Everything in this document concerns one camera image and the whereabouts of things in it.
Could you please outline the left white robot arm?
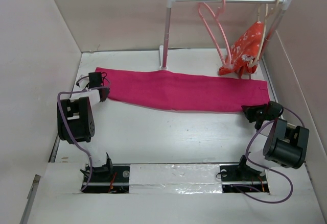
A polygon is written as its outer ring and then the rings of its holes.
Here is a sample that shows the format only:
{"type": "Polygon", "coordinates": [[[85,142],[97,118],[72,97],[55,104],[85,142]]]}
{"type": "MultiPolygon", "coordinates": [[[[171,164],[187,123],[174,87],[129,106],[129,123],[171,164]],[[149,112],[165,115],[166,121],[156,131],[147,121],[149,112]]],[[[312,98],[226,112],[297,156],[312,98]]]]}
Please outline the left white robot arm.
{"type": "Polygon", "coordinates": [[[95,122],[92,107],[106,101],[110,93],[110,82],[106,74],[100,71],[90,72],[87,76],[81,76],[76,85],[86,82],[80,91],[60,92],[57,95],[57,129],[61,140],[75,145],[89,160],[89,165],[82,170],[85,175],[91,171],[102,181],[112,179],[114,169],[112,161],[106,154],[106,163],[97,166],[92,160],[92,155],[87,145],[79,143],[90,143],[95,135],[95,122]]]}

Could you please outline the magenta pink trousers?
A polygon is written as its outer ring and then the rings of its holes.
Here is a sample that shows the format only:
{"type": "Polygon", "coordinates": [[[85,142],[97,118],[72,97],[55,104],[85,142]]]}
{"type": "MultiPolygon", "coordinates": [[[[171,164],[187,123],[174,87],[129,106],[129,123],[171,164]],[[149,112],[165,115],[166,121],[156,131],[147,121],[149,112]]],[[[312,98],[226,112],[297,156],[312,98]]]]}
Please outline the magenta pink trousers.
{"type": "Polygon", "coordinates": [[[96,68],[107,75],[109,99],[161,110],[239,112],[269,102],[267,82],[174,73],[96,68]]]}

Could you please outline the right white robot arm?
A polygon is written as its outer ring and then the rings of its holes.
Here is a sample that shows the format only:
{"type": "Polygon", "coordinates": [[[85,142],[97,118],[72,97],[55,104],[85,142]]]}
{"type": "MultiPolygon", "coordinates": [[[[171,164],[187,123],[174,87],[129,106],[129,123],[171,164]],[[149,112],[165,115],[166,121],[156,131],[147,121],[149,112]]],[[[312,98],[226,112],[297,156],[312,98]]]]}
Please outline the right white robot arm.
{"type": "Polygon", "coordinates": [[[272,122],[272,127],[262,150],[251,153],[250,145],[240,158],[236,174],[242,180],[259,175],[272,167],[300,168],[305,159],[309,141],[309,129],[304,125],[294,126],[281,115],[286,109],[281,104],[269,101],[263,105],[241,106],[249,122],[255,122],[258,134],[272,122]]]}

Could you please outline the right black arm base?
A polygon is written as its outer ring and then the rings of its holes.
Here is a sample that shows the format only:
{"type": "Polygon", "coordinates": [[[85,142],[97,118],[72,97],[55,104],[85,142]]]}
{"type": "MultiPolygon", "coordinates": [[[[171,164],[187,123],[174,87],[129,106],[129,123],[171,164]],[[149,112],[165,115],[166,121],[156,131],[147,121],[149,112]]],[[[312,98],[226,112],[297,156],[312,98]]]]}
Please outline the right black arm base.
{"type": "Polygon", "coordinates": [[[250,168],[243,155],[239,162],[219,165],[216,178],[221,180],[223,193],[269,193],[268,181],[265,174],[250,168]]]}

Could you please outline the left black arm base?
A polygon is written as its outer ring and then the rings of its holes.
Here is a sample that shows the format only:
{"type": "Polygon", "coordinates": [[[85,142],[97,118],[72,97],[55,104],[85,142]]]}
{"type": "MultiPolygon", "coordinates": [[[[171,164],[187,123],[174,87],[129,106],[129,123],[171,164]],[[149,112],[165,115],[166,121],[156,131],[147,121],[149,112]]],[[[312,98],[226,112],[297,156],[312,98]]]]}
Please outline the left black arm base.
{"type": "Polygon", "coordinates": [[[129,193],[129,164],[113,164],[111,158],[106,154],[106,163],[92,168],[89,183],[90,167],[80,170],[83,174],[82,192],[91,194],[124,194],[129,193]]]}

